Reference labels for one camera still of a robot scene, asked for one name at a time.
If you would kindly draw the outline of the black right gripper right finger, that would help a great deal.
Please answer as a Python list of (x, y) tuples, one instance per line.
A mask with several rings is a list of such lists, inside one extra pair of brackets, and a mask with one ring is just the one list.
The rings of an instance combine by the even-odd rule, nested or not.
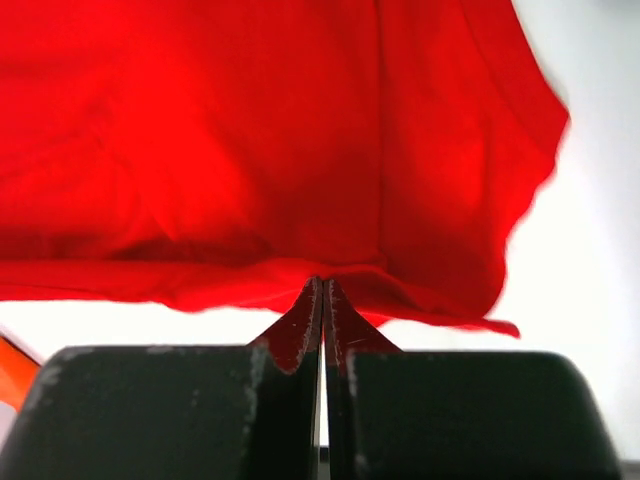
[(324, 283), (335, 479), (618, 479), (584, 376), (536, 351), (405, 351)]

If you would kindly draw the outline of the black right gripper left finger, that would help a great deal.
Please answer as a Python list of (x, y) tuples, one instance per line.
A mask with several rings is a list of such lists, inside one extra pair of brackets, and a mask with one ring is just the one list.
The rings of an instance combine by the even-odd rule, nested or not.
[(90, 346), (40, 370), (5, 479), (313, 479), (322, 283), (244, 346)]

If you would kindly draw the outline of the red t-shirt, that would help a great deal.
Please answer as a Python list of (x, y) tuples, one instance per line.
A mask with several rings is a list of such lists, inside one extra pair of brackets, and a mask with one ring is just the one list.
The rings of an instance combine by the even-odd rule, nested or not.
[(5, 1), (1, 296), (488, 313), (568, 119), (509, 1)]

